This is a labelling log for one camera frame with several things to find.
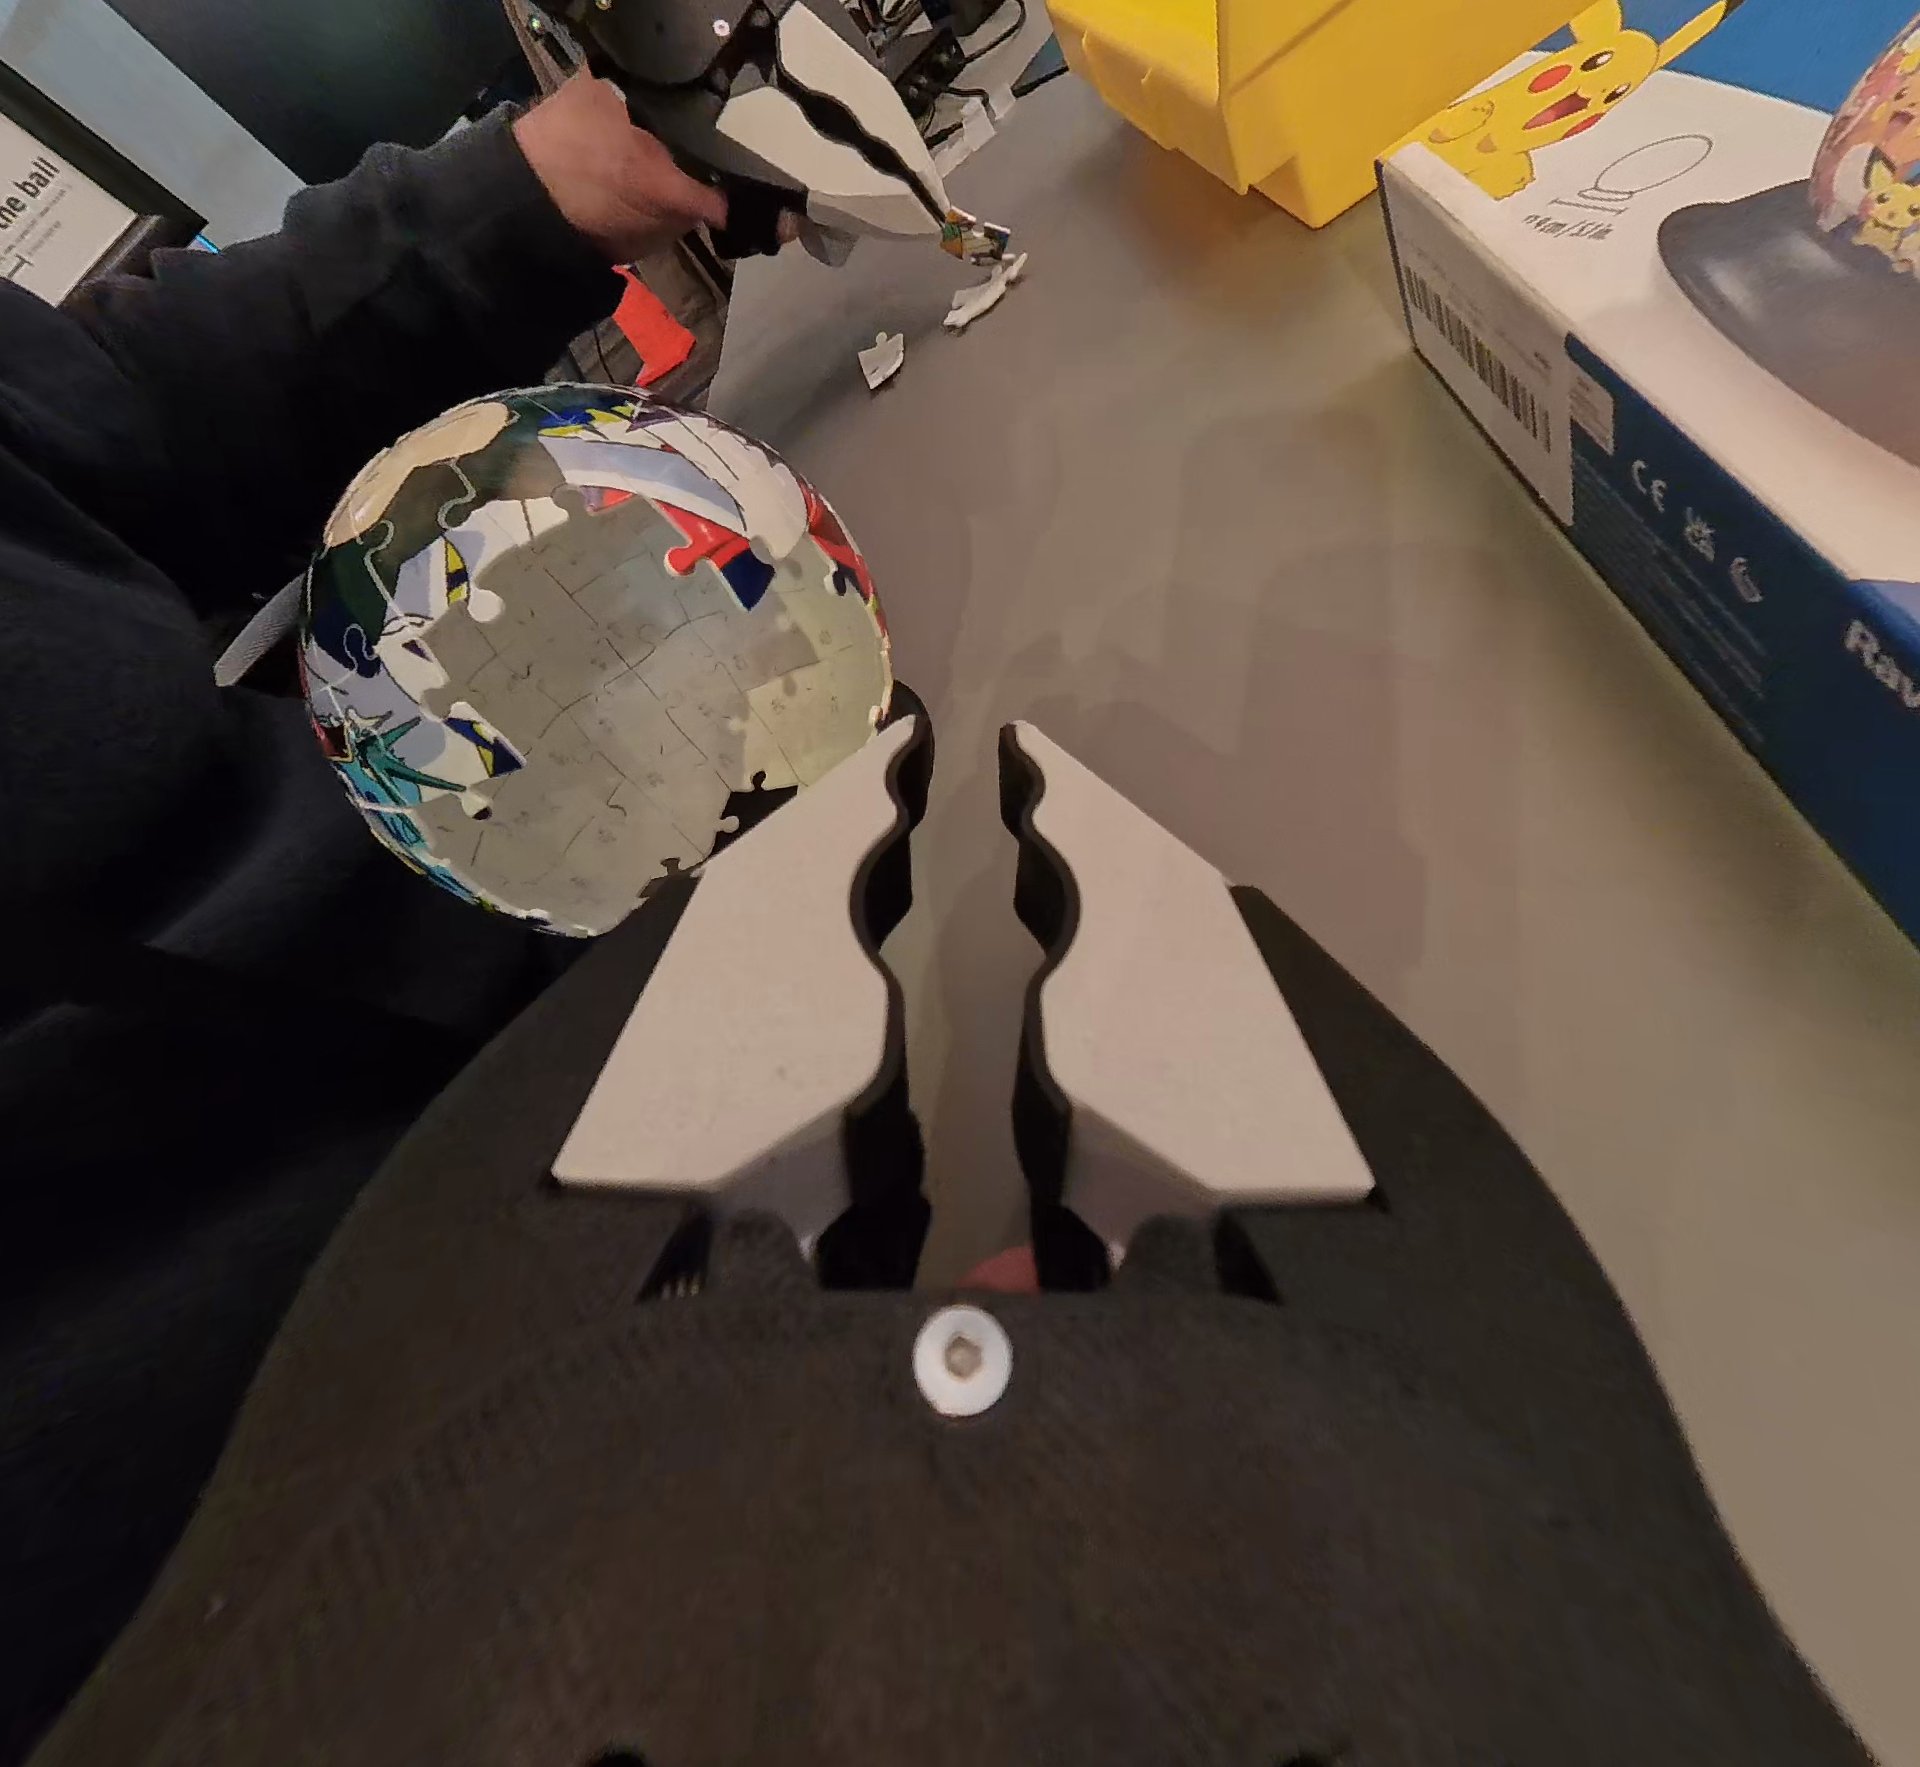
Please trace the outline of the person's left forearm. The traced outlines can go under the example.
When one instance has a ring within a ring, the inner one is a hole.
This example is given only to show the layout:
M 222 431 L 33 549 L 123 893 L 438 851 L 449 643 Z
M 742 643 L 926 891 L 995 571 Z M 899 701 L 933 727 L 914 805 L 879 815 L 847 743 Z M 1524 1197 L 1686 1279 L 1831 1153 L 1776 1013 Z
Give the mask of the person's left forearm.
M 276 233 L 164 251 L 72 315 L 182 475 L 237 479 L 262 435 L 323 495 L 441 411 L 538 377 L 612 309 L 631 255 L 564 215 L 496 111 L 432 147 L 373 147 Z

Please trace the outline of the blue puzzle box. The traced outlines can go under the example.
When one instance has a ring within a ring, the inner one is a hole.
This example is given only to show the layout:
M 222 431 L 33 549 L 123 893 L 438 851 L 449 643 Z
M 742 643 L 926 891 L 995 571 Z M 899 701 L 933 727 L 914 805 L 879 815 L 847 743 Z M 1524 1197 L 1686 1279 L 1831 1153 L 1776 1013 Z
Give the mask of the blue puzzle box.
M 1415 351 L 1918 935 L 1918 0 L 1599 0 L 1376 167 Z

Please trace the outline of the white task sign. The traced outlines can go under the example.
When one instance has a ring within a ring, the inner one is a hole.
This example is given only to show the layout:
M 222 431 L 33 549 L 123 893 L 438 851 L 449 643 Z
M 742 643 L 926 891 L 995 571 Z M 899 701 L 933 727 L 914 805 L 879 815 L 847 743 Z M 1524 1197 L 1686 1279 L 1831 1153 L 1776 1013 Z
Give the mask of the white task sign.
M 144 275 L 202 241 L 205 215 L 2 63 L 2 279 L 51 305 Z

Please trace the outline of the red plastic part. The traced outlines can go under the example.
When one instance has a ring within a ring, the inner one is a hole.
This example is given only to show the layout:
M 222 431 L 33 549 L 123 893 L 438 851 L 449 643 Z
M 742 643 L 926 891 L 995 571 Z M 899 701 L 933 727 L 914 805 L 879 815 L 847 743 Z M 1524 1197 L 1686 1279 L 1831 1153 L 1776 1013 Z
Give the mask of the red plastic part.
M 686 395 L 696 381 L 699 335 L 685 325 L 631 263 L 614 267 L 621 293 L 611 325 L 632 357 L 631 385 L 666 397 Z

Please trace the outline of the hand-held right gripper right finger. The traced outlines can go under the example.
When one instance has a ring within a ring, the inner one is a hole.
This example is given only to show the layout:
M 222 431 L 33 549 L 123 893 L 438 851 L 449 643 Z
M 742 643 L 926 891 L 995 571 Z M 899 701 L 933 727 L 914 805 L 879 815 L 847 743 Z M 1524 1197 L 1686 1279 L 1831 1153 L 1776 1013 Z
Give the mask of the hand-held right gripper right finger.
M 1160 1217 L 1346 1207 L 1376 1175 L 1226 875 L 1032 723 L 999 735 L 1042 959 L 1012 1123 L 1041 1275 L 1110 1275 Z

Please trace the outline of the person's left hand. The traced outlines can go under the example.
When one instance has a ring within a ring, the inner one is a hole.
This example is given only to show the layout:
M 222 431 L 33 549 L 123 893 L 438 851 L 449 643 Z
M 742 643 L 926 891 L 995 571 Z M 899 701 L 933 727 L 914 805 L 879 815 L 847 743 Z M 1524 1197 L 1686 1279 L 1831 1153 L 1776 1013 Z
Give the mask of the person's left hand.
M 561 215 L 614 265 L 729 225 L 727 195 L 639 127 L 612 81 L 581 71 L 519 111 L 510 129 Z

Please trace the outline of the colourful puzzle ball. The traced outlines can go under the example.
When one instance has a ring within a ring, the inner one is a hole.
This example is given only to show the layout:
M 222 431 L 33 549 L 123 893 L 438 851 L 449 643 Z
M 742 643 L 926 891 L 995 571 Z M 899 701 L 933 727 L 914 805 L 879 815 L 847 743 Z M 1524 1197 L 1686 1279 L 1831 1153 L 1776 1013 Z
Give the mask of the colourful puzzle ball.
M 828 499 L 637 387 L 446 409 L 353 477 L 304 577 L 302 699 L 371 833 L 552 935 L 694 875 L 895 703 Z

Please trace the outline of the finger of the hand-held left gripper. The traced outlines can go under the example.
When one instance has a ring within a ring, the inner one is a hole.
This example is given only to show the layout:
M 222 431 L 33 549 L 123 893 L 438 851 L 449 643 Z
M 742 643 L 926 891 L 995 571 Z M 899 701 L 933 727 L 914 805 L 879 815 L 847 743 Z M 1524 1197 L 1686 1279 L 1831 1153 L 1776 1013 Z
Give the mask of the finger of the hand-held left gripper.
M 858 39 L 793 1 L 777 23 L 781 169 L 821 223 L 942 223 L 949 191 L 896 87 Z
M 740 161 L 722 173 L 716 249 L 729 261 L 796 241 L 840 265 L 862 239 L 949 239 L 946 183 L 908 107 L 753 87 L 727 103 L 716 135 Z

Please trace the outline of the black office chair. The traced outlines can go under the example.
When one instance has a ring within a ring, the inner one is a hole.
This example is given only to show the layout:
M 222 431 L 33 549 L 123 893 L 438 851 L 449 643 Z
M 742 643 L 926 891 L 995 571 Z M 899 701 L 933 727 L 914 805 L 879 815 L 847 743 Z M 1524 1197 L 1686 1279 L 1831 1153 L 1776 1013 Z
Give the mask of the black office chair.
M 294 639 L 307 603 L 307 575 L 288 579 L 268 597 L 212 661 L 212 683 L 231 689 L 254 675 L 264 661 Z

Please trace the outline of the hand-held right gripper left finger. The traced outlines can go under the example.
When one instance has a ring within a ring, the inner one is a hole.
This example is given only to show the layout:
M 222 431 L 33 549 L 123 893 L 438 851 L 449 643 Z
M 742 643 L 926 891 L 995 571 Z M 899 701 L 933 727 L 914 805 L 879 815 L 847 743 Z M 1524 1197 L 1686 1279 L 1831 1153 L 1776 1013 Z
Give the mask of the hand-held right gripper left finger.
M 708 859 L 551 1177 L 767 1211 L 804 1251 L 876 1223 L 918 1251 L 925 1135 L 885 941 L 912 905 L 933 721 L 872 741 Z

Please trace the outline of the group of white puzzle pieces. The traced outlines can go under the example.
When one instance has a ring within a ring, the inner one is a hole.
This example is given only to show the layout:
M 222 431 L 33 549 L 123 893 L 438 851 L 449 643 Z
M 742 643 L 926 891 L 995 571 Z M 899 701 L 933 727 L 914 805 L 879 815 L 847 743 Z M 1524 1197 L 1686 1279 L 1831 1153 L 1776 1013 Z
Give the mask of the group of white puzzle pieces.
M 999 259 L 987 275 L 955 289 L 941 321 L 942 331 L 963 335 L 977 321 L 995 313 L 1009 291 L 1020 283 L 1028 265 L 1028 251 L 1009 253 Z M 901 333 L 879 331 L 876 337 L 858 351 L 865 385 L 871 391 L 885 387 L 903 369 L 905 353 L 907 339 Z

